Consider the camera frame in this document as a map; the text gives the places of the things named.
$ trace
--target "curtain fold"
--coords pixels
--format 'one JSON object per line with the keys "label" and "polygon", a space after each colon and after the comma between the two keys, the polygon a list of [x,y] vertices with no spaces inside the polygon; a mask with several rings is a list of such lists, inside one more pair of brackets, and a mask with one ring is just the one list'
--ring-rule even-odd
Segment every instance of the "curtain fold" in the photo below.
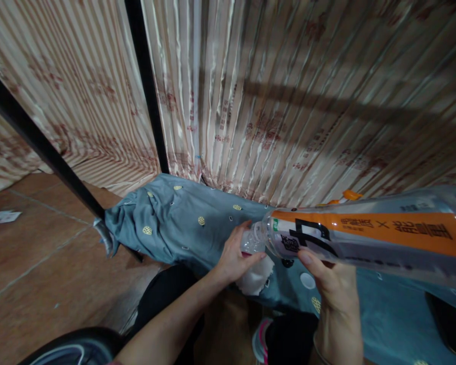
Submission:
{"label": "curtain fold", "polygon": [[[123,196],[160,172],[124,1],[0,1],[0,79],[80,178]],[[0,117],[0,189],[51,172],[22,142]]]}
{"label": "curtain fold", "polygon": [[143,4],[171,173],[277,206],[456,184],[456,1]]}

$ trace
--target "wheel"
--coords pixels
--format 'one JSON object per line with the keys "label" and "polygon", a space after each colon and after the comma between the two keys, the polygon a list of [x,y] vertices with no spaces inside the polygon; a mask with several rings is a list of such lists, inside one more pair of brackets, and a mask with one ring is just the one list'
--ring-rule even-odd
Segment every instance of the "wheel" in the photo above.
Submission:
{"label": "wheel", "polygon": [[82,328],[49,342],[18,365],[105,365],[123,346],[123,337],[109,328]]}

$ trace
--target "orange bottle cap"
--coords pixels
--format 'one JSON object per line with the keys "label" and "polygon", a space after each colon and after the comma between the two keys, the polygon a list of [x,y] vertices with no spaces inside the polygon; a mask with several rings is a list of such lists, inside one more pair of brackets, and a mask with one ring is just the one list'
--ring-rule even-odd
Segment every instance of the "orange bottle cap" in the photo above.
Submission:
{"label": "orange bottle cap", "polygon": [[358,200],[363,195],[355,193],[354,191],[351,191],[351,190],[345,190],[345,191],[343,191],[343,196],[348,200]]}

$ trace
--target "sneaker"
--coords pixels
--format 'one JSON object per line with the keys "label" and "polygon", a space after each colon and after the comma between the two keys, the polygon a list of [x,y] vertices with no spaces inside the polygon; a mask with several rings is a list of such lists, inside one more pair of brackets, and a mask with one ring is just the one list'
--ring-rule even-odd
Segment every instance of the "sneaker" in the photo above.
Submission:
{"label": "sneaker", "polygon": [[265,333],[269,325],[273,322],[270,318],[263,318],[252,337],[252,350],[259,363],[268,364],[267,355],[269,353],[265,343]]}

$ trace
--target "tiled floor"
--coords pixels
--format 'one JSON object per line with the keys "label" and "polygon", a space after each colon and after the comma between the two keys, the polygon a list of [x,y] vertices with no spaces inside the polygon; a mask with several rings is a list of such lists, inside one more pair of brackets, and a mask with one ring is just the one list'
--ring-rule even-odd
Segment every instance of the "tiled floor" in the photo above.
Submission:
{"label": "tiled floor", "polygon": [[[86,185],[105,208],[120,200]],[[22,212],[15,222],[0,224],[2,365],[81,327],[120,331],[162,268],[148,258],[138,264],[123,249],[107,259],[92,214],[54,175],[31,174],[0,192],[0,210]],[[255,364],[247,318],[247,300],[223,293],[206,314],[197,362]]]}

